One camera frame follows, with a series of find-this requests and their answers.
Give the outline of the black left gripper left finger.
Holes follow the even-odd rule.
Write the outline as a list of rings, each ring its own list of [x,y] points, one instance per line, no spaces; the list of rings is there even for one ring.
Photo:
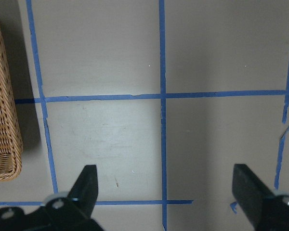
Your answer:
[[[67,195],[52,195],[29,214],[17,206],[0,208],[0,231],[102,231],[91,218],[97,197],[97,167],[86,165]]]

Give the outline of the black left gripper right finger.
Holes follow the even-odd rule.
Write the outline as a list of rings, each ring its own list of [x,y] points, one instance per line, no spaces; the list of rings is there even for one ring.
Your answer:
[[[255,231],[289,231],[289,194],[270,190],[246,164],[234,164],[232,194]]]

